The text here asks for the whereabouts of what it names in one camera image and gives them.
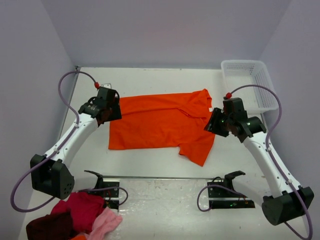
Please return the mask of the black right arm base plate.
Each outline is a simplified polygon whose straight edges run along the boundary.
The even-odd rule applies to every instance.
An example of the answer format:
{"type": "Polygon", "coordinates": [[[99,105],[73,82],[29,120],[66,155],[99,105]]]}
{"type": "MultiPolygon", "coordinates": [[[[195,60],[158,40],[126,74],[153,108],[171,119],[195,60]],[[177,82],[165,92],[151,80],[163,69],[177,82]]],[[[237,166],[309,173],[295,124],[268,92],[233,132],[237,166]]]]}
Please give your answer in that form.
{"type": "Polygon", "coordinates": [[[255,203],[244,196],[234,194],[219,187],[210,187],[207,190],[209,207],[215,209],[254,209],[255,203]]]}

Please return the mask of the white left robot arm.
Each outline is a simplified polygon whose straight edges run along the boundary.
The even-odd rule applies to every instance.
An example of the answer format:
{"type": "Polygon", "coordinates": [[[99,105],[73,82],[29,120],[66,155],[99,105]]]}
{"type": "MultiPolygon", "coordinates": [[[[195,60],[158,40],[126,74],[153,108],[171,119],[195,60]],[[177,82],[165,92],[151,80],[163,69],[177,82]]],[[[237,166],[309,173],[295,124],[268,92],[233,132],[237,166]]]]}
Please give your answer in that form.
{"type": "Polygon", "coordinates": [[[101,195],[104,190],[101,181],[92,179],[81,187],[75,186],[76,180],[69,167],[81,146],[100,125],[121,118],[119,93],[100,86],[97,96],[79,108],[73,124],[61,139],[44,155],[32,157],[30,167],[36,167],[31,172],[32,188],[61,200],[78,189],[86,189],[94,197],[101,195]]]}

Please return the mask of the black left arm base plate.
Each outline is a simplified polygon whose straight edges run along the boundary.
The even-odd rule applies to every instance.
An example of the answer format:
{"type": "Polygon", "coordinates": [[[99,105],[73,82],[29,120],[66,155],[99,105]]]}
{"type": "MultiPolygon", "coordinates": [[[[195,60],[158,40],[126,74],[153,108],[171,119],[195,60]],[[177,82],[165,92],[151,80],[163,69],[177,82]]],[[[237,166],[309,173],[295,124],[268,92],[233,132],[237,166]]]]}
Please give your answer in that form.
{"type": "Polygon", "coordinates": [[[119,209],[119,186],[120,181],[118,179],[107,179],[103,180],[98,189],[108,188],[107,190],[100,191],[98,193],[104,199],[103,207],[108,207],[109,209],[118,210],[119,209]]]}

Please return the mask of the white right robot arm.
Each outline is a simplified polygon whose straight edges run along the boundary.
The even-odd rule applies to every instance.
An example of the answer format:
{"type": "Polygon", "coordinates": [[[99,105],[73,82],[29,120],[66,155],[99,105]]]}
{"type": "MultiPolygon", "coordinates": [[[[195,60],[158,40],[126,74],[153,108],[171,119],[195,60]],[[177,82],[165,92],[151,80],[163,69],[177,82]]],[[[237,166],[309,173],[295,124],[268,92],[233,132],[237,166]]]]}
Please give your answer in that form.
{"type": "Polygon", "coordinates": [[[310,217],[312,189],[302,187],[293,177],[272,148],[266,127],[258,117],[248,117],[241,98],[225,99],[222,109],[215,107],[204,129],[225,138],[229,134],[237,137],[265,177],[267,186],[254,182],[241,170],[228,173],[220,185],[227,196],[248,197],[261,206],[264,216],[274,226],[298,217],[310,217]]]}

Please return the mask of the orange t shirt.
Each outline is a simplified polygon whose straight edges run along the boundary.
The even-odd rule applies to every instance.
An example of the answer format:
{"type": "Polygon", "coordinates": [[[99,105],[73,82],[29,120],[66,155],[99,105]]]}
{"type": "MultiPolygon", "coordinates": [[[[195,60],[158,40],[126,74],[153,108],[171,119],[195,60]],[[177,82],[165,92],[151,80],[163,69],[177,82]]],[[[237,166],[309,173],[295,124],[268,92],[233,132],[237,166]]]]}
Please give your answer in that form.
{"type": "Polygon", "coordinates": [[[123,97],[122,118],[110,123],[110,150],[179,148],[179,154],[204,166],[215,141],[205,131],[212,97],[207,89],[187,93],[123,97]]]}

